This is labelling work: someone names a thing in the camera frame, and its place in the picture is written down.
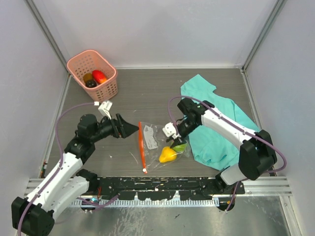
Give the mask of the clear zip top bag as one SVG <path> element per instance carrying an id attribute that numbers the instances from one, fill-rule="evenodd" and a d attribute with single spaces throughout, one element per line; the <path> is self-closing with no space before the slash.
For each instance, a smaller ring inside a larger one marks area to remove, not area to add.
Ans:
<path id="1" fill-rule="evenodd" d="M 165 136 L 162 131 L 163 126 L 161 125 L 154 125 L 140 121 L 138 123 L 138 127 L 138 143 L 143 173 L 151 173 L 154 170 L 176 162 L 179 159 L 187 159 L 192 156 L 190 144 L 188 141 L 185 141 L 184 143 L 187 143 L 186 150 L 184 152 L 177 152 L 176 160 L 160 163 L 158 159 L 161 155 L 162 149 L 166 146 L 171 148 L 173 140 L 169 140 L 168 137 Z"/>

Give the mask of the red yellow fake mango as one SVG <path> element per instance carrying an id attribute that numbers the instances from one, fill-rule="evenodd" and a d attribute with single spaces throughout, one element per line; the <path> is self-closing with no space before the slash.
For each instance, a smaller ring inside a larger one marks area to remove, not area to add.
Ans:
<path id="1" fill-rule="evenodd" d="M 100 70 L 94 70 L 92 72 L 93 79 L 98 83 L 98 84 L 103 84 L 107 81 L 107 77 L 105 74 L 100 71 Z"/>

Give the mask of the brown fake kiwi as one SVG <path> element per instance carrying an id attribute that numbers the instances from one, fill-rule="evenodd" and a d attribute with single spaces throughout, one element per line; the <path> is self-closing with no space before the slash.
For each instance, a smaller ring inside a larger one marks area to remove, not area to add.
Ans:
<path id="1" fill-rule="evenodd" d="M 86 83 L 87 81 L 93 80 L 93 76 L 91 73 L 87 73 L 83 76 L 83 81 Z"/>

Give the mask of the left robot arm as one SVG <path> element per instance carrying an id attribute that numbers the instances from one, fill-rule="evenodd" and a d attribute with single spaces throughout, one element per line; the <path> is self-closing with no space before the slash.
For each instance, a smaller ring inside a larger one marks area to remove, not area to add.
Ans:
<path id="1" fill-rule="evenodd" d="M 95 115 L 83 115 L 74 138 L 62 151 L 56 166 L 36 189 L 12 202 L 12 225 L 18 235 L 49 235 L 55 221 L 75 199 L 84 193 L 97 192 L 97 174 L 82 168 L 95 151 L 95 143 L 108 136 L 127 138 L 138 129 L 120 114 L 114 119 L 104 117 L 101 121 L 97 121 Z"/>

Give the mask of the yellow fake pear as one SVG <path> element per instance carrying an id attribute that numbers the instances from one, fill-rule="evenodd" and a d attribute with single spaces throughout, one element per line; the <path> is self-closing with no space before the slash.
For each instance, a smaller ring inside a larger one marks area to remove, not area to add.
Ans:
<path id="1" fill-rule="evenodd" d="M 160 163 L 166 163 L 176 160 L 177 152 L 170 147 L 166 146 L 162 149 L 161 155 L 159 157 Z"/>

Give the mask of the green fake apple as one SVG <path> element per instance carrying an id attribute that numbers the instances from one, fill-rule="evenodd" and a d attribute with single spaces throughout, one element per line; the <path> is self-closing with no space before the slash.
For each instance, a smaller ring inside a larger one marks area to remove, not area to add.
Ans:
<path id="1" fill-rule="evenodd" d="M 187 143 L 184 143 L 184 144 L 179 144 L 177 146 L 174 146 L 172 149 L 175 151 L 175 152 L 184 152 L 186 150 L 186 147 L 187 147 Z"/>

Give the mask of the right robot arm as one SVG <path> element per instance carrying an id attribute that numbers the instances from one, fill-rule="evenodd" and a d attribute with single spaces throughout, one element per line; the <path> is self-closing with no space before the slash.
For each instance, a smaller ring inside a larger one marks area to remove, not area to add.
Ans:
<path id="1" fill-rule="evenodd" d="M 277 150 L 267 131 L 256 132 L 240 125 L 206 100 L 180 96 L 177 107 L 184 115 L 182 121 L 176 123 L 173 120 L 162 129 L 168 140 L 173 141 L 173 147 L 183 144 L 189 134 L 204 126 L 222 135 L 238 149 L 238 163 L 215 176 L 215 188 L 220 193 L 228 193 L 235 183 L 244 179 L 258 179 L 276 164 Z"/>

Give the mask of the dark green fake avocado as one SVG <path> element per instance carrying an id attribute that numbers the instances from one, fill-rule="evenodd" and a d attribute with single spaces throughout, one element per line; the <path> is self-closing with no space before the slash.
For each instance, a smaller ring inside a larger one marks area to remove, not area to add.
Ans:
<path id="1" fill-rule="evenodd" d="M 93 79 L 91 79 L 85 82 L 85 86 L 87 88 L 95 88 L 97 86 L 97 83 Z"/>

